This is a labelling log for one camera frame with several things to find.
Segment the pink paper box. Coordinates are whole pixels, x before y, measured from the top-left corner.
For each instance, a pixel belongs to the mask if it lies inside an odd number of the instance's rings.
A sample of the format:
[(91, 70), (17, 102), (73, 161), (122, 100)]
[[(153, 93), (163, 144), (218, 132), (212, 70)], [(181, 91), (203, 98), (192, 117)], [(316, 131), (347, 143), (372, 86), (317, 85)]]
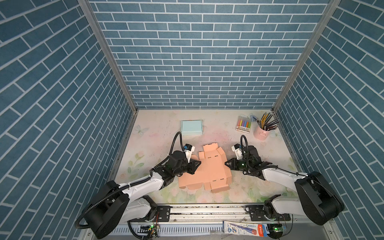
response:
[(232, 173), (225, 165), (226, 154), (217, 143), (203, 146), (203, 151), (197, 156), (192, 155), (191, 159), (201, 161), (201, 165), (193, 175), (186, 173), (179, 177), (180, 189), (193, 191), (204, 187), (206, 191), (212, 193), (230, 189)]

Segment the light blue paper box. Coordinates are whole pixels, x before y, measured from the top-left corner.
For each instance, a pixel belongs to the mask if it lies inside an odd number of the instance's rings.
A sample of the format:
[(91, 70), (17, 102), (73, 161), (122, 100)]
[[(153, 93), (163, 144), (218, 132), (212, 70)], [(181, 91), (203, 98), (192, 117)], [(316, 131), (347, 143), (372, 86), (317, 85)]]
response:
[(202, 120), (181, 121), (181, 133), (183, 136), (200, 136), (203, 134)]

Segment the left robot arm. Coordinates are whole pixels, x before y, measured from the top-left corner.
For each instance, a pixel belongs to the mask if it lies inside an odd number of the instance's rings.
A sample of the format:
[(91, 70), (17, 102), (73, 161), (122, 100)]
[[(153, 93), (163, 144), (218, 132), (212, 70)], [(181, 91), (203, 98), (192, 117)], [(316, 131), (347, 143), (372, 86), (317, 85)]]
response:
[(75, 220), (76, 229), (91, 229), (97, 239), (109, 235), (121, 222), (150, 221), (157, 204), (148, 196), (170, 185), (175, 177), (193, 175), (201, 165), (191, 151), (175, 151), (150, 170), (148, 176), (125, 184), (107, 182)]

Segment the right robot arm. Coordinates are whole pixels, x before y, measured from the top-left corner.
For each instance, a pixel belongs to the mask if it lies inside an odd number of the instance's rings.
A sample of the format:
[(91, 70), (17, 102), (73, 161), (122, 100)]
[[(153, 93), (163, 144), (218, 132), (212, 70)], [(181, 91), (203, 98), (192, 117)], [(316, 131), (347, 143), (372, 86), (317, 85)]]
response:
[(345, 210), (345, 204), (325, 177), (319, 172), (298, 173), (281, 169), (270, 162), (263, 162), (254, 146), (232, 146), (236, 156), (225, 165), (233, 171), (274, 182), (296, 192), (296, 199), (274, 195), (264, 202), (263, 213), (268, 220), (287, 215), (307, 216), (322, 226)]

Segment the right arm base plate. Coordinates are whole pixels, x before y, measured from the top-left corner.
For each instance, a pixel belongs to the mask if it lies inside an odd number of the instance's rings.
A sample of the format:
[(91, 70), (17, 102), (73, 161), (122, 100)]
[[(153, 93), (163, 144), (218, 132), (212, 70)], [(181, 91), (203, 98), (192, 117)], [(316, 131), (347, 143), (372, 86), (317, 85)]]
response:
[(256, 221), (283, 221), (291, 220), (289, 214), (279, 214), (270, 204), (247, 205), (244, 210), (250, 215), (251, 220)]

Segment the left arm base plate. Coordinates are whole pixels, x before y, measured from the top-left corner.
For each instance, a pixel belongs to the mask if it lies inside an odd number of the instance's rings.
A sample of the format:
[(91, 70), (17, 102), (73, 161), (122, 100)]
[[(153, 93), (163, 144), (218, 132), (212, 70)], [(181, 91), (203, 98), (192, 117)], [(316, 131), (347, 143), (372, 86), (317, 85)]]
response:
[(145, 217), (133, 219), (131, 222), (169, 222), (171, 216), (171, 208), (171, 206), (157, 206), (156, 209), (153, 207)]

